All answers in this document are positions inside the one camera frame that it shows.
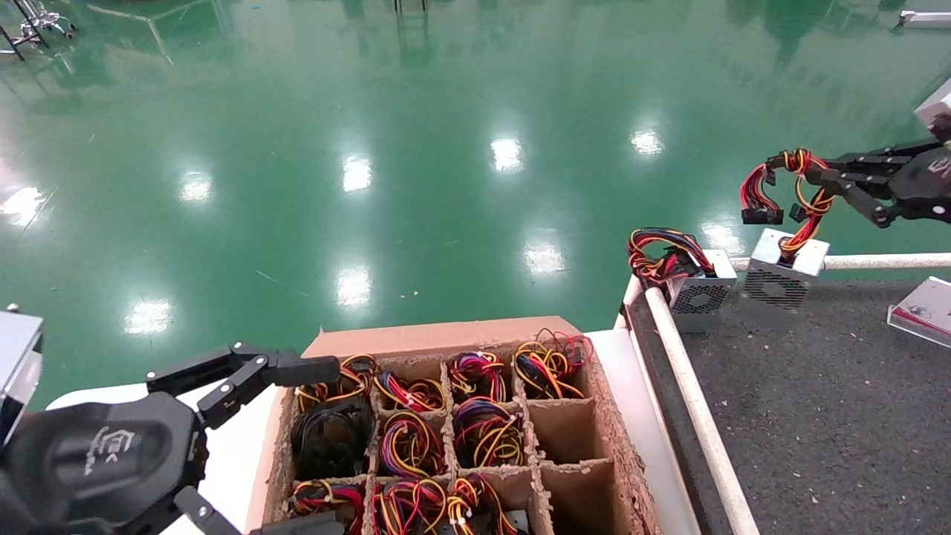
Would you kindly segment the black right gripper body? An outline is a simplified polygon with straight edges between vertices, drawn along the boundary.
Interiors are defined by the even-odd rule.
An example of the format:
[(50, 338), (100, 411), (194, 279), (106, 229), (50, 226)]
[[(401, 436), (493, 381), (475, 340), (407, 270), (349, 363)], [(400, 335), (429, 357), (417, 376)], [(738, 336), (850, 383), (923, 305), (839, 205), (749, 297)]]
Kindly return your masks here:
[(940, 141), (917, 143), (893, 154), (900, 166), (889, 191), (894, 218), (932, 219), (950, 223), (950, 152)]

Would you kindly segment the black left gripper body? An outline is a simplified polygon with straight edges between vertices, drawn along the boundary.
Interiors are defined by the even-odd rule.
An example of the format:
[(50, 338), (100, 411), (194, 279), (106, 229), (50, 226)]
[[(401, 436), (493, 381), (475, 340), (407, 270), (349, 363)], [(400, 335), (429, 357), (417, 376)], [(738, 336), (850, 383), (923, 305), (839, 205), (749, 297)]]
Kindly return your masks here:
[(2, 448), (4, 534), (160, 534), (204, 477), (207, 437), (169, 394), (28, 414)]

